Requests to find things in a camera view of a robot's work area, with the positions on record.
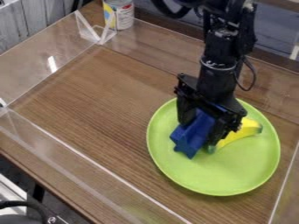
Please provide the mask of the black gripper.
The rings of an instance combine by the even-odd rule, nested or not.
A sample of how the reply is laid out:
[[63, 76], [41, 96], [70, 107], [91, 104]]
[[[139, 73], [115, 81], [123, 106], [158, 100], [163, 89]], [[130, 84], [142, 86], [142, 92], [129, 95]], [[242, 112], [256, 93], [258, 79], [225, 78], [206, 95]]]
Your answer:
[[215, 146], [231, 131], [237, 131], [247, 111], [235, 98], [243, 59], [230, 63], [201, 59], [198, 78], [186, 73], [178, 75], [175, 93], [178, 97], [178, 121], [187, 126], [197, 117], [197, 109], [217, 119], [209, 134], [207, 147]]

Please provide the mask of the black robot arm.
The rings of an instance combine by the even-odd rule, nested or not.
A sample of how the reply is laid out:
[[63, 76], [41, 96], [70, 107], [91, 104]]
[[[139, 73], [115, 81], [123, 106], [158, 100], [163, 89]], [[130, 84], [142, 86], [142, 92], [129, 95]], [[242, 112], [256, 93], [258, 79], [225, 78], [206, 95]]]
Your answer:
[[242, 119], [249, 114], [235, 98], [235, 89], [258, 41], [258, 4], [256, 0], [174, 0], [181, 9], [173, 11], [165, 0], [151, 1], [170, 18], [182, 18], [194, 11], [203, 19], [201, 75], [179, 73], [174, 90], [179, 121], [171, 134], [174, 149], [193, 158], [202, 148], [217, 150], [230, 132], [242, 129]]

